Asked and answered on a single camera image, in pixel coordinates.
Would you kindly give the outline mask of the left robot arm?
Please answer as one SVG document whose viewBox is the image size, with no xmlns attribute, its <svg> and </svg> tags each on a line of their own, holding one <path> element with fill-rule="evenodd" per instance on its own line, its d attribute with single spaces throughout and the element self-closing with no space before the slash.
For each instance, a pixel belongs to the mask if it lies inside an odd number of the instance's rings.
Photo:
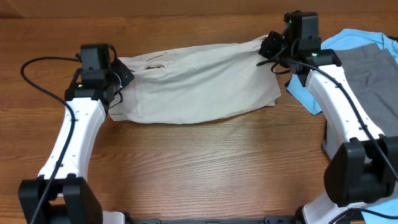
<svg viewBox="0 0 398 224">
<path fill-rule="evenodd" d="M 134 75 L 111 44 L 85 44 L 80 62 L 56 99 L 65 107 L 62 127 L 36 179 L 23 180 L 18 197 L 27 223 L 132 223 L 127 212 L 102 209 L 86 178 L 97 133 L 115 98 Z"/>
</svg>

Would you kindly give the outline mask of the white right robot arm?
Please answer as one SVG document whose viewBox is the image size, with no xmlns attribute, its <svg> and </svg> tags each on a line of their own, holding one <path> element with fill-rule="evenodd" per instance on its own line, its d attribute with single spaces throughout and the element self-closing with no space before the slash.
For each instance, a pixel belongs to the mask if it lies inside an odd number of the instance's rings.
<svg viewBox="0 0 398 224">
<path fill-rule="evenodd" d="M 318 14 L 284 16 L 282 33 L 270 32 L 259 54 L 265 63 L 296 74 L 319 103 L 336 136 L 337 152 L 325 170 L 325 189 L 293 216 L 269 216 L 266 223 L 336 223 L 353 212 L 397 198 L 397 138 L 387 137 L 363 110 L 332 49 L 322 49 Z"/>
</svg>

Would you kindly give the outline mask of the beige shorts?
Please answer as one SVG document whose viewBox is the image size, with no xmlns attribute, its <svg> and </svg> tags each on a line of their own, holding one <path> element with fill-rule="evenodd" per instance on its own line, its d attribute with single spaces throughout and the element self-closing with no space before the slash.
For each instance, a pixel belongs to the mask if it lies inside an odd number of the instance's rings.
<svg viewBox="0 0 398 224">
<path fill-rule="evenodd" d="M 121 61 L 134 75 L 111 103 L 114 121 L 194 124 L 273 106 L 281 95 L 270 65 L 257 66 L 265 38 L 163 50 Z"/>
</svg>

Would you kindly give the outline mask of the light blue shirt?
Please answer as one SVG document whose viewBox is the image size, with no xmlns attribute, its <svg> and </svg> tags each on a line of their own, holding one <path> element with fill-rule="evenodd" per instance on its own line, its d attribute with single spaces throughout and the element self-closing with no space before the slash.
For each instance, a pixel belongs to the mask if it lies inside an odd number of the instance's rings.
<svg viewBox="0 0 398 224">
<path fill-rule="evenodd" d="M 349 50 L 369 44 L 377 44 L 381 49 L 387 49 L 395 61 L 397 61 L 397 37 L 388 37 L 381 32 L 369 32 L 357 29 L 343 29 L 333 37 L 328 38 L 321 44 L 322 49 Z M 322 112 L 320 105 L 302 86 L 298 76 L 292 78 L 285 84 L 287 91 L 298 100 L 303 107 L 312 115 Z"/>
</svg>

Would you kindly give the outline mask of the grey garment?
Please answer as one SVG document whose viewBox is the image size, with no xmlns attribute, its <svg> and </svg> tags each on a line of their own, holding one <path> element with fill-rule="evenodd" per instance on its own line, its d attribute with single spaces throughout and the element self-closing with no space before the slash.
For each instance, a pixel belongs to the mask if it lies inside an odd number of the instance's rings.
<svg viewBox="0 0 398 224">
<path fill-rule="evenodd" d="M 348 84 L 387 137 L 397 136 L 397 62 L 387 49 L 369 44 L 337 50 Z"/>
</svg>

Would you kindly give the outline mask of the cardboard backdrop panel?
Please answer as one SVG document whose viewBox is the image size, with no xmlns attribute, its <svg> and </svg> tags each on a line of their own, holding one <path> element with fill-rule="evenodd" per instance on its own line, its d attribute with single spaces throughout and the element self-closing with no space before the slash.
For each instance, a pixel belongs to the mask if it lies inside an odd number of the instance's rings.
<svg viewBox="0 0 398 224">
<path fill-rule="evenodd" d="M 2 18 L 396 12 L 397 0 L 1 0 Z"/>
</svg>

